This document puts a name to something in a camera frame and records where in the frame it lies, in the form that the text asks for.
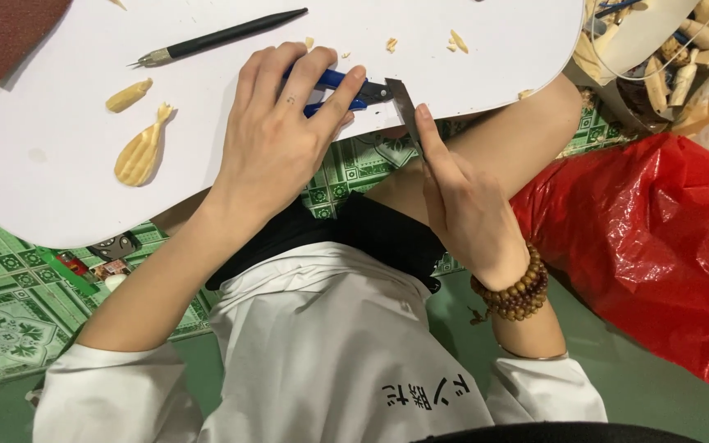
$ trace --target fingernail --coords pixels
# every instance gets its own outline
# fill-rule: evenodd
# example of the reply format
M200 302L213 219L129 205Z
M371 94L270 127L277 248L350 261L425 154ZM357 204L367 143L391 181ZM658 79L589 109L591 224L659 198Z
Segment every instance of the fingernail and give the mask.
M363 65L354 66L349 73L357 80L364 80L366 78L366 67Z
M426 106L425 103L418 106L418 112L420 113L421 118L425 118L426 120L431 118L431 111L428 110L428 106Z

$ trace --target hand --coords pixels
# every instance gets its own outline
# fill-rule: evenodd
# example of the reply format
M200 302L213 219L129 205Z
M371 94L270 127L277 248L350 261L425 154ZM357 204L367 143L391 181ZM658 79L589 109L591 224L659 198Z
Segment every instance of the hand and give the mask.
M240 70L221 170L205 204L223 206L258 230L300 194L340 128L355 118L349 104L366 78L365 68L355 66L325 105L306 118L302 110L313 88L336 59L334 50L322 46L308 54L304 43L251 55Z
M485 287L508 288L527 271L529 252L502 188L496 178L448 151L428 106L418 106L415 118L425 152L428 225Z

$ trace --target hobby knife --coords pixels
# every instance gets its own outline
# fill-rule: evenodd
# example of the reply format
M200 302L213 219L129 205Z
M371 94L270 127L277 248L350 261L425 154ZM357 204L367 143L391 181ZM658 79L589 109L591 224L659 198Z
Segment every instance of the hobby knife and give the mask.
M418 152L420 158L424 158L423 146L420 144L418 123L414 120L414 105L412 104L412 99L409 98L407 87L404 86L401 80L384 79L384 82L390 88L390 92L393 93L393 101L396 102L401 119L404 125L407 126L407 131L409 132L409 137L412 139L414 149Z

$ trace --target wooden bead bracelet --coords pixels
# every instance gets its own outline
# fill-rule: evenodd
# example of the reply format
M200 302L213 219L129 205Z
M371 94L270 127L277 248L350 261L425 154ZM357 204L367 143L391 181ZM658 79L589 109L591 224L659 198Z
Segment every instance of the wooden bead bracelet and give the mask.
M506 320L520 322L537 314L544 306L548 288L548 271L540 261L540 253L529 242L527 242L527 249L529 249L527 272L511 287L502 291L491 291L474 275L469 279L472 290L483 299L487 307L485 316L469 308L475 316L469 321L470 324L477 325L484 322L489 315L495 313Z

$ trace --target black shorts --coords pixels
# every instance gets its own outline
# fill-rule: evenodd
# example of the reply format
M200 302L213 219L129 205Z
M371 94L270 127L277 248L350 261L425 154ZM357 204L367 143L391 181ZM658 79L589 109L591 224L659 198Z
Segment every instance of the black shorts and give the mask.
M356 247L418 278L432 293L439 291L439 280L431 277L445 253L439 238L428 226L360 192L349 195L337 219L326 220L315 218L298 197L224 263L206 288L218 290L224 281L267 258L322 241Z

